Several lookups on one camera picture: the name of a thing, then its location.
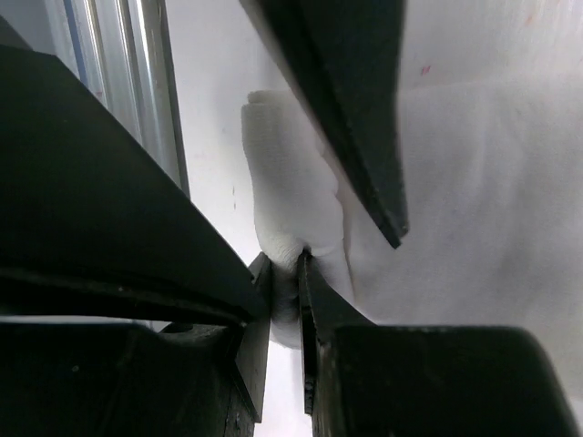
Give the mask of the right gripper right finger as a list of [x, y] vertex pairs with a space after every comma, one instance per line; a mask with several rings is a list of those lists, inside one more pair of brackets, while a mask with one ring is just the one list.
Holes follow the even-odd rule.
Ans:
[[527, 331], [380, 326], [297, 264], [304, 410], [316, 436], [577, 436], [549, 357]]

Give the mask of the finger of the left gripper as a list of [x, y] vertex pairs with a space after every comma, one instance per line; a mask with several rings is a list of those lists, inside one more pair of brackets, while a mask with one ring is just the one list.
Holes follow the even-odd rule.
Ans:
[[267, 300], [55, 56], [1, 25], [1, 311], [241, 325]]
[[284, 77], [393, 248], [409, 230], [397, 134], [404, 1], [244, 1]]

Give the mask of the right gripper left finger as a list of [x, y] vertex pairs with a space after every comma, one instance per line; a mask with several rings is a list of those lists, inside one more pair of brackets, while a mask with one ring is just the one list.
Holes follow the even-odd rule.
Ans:
[[157, 299], [157, 285], [1, 264], [4, 436], [251, 436], [269, 317]]

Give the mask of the white sock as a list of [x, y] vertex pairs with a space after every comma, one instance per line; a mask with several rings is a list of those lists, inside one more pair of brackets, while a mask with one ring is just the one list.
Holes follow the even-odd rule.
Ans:
[[273, 338], [297, 348], [296, 260], [387, 324], [503, 324], [554, 354], [582, 350], [582, 81], [409, 89], [398, 98], [409, 230], [393, 248], [298, 101], [241, 110], [261, 249], [281, 286]]

